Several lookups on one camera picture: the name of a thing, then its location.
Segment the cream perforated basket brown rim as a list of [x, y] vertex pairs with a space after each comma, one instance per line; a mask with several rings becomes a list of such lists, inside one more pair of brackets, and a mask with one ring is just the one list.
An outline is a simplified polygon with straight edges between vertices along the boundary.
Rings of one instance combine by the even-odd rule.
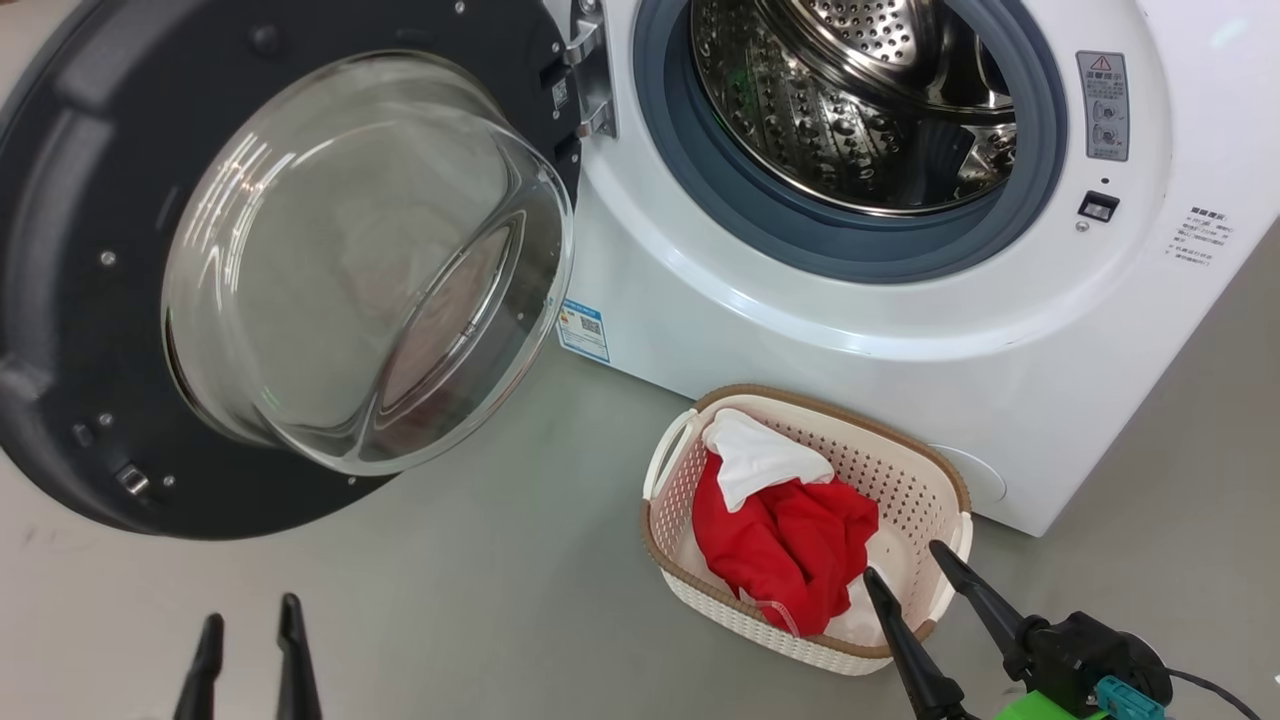
[[899, 600], [915, 638], [927, 639], [955, 597], [929, 543], [941, 541], [960, 559], [968, 559], [972, 550], [972, 503], [964, 479], [942, 454], [892, 427], [765, 386], [724, 386], [704, 395], [672, 420], [650, 457], [641, 538], [671, 591], [727, 630], [828, 673], [863, 676], [891, 662], [860, 582], [852, 584], [852, 609], [845, 618], [833, 620], [826, 634], [801, 638], [771, 625], [707, 568], [692, 533], [692, 501], [705, 465], [701, 434], [723, 409], [745, 413], [815, 450], [840, 480], [877, 503], [879, 528], [869, 539], [869, 564]]

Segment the stainless steel washing machine drum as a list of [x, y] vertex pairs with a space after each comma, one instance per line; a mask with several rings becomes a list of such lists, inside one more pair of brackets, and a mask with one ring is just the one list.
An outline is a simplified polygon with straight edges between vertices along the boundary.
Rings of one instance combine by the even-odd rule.
[[810, 199], [922, 217], [1012, 174], [1007, 83], [946, 0], [690, 0], [689, 29], [719, 124]]

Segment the grey warning sticker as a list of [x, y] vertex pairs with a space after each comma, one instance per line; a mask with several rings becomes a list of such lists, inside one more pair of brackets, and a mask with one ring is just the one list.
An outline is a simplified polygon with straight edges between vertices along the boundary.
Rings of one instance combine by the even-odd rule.
[[1085, 109], [1085, 154], [1105, 161], [1128, 161], [1130, 102], [1125, 56], [1078, 51], [1076, 67]]

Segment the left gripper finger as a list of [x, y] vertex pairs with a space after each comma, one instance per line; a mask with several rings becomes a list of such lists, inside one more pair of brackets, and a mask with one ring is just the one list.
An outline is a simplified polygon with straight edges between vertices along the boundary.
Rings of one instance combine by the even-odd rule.
[[215, 691], [221, 673], [224, 619], [219, 612], [207, 615], [186, 674], [173, 714], [173, 720], [214, 720]]
[[282, 597], [276, 643], [282, 651], [276, 720], [323, 720], [303, 610], [293, 593]]

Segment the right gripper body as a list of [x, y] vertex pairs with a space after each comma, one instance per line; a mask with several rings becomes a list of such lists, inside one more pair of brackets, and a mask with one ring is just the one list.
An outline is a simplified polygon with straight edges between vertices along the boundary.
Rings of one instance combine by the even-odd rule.
[[1132, 633], [1084, 612], [1056, 624], [1033, 615], [996, 644], [1006, 674], [1027, 688], [1023, 720], [1169, 720], [1171, 673]]

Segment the blue energy label sticker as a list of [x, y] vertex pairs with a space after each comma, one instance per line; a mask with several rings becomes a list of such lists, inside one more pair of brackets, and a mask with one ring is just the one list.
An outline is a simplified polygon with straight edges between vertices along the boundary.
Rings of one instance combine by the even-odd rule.
[[594, 307], [566, 299], [559, 310], [558, 334], [561, 346], [570, 352], [611, 364], [603, 315]]

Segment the red and white garment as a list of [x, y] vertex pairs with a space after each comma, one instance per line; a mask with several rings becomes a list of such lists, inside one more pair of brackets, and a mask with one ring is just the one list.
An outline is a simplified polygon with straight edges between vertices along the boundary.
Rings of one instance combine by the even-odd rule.
[[719, 410], [701, 442], [691, 524], [708, 569], [771, 625], [824, 633], [852, 606], [877, 503], [827, 457], [736, 409]]

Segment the black round glass washer door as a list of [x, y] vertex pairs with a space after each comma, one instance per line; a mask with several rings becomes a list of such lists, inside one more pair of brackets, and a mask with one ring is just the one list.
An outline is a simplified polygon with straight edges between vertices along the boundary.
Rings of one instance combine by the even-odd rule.
[[0, 450], [229, 541], [465, 441], [570, 286], [568, 49], [548, 0], [0, 4]]

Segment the round white filter cover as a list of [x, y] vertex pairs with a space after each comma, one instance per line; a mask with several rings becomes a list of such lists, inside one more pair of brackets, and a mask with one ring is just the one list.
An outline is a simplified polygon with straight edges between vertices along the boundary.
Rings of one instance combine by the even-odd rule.
[[1005, 500], [1007, 483], [987, 461], [946, 445], [931, 443], [931, 447], [946, 457], [964, 479], [974, 511], [991, 509]]

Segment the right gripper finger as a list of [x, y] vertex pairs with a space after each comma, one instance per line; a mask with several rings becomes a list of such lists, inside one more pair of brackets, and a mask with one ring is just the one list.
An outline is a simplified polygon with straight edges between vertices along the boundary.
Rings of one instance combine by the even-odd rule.
[[969, 720], [960, 685], [946, 676], [904, 621], [901, 606], [874, 568], [863, 573], [870, 605], [916, 720]]
[[1030, 634], [1041, 629], [1039, 616], [1024, 616], [945, 542], [933, 539], [931, 553], [956, 593], [969, 601], [996, 643], [1002, 666], [1014, 682], [1032, 682], [1034, 661]]

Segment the metal door hinge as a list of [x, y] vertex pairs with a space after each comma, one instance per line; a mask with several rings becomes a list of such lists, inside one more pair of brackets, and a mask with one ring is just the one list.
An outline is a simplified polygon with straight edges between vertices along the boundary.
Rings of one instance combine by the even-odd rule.
[[577, 79], [581, 138], [618, 137], [604, 0], [570, 0], [563, 59]]

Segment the white front-load washing machine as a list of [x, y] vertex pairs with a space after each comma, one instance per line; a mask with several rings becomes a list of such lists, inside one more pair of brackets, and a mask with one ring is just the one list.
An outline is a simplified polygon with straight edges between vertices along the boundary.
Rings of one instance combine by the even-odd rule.
[[[731, 234], [640, 108], [641, 0], [604, 0], [618, 137], [584, 142], [566, 299], [611, 366], [689, 398], [751, 383], [987, 461], [978, 512], [1042, 536], [1280, 217], [1280, 0], [1021, 0], [1068, 100], [1068, 156], [1030, 229], [966, 270], [837, 281]], [[1128, 161], [1085, 154], [1078, 51], [1125, 56]]]

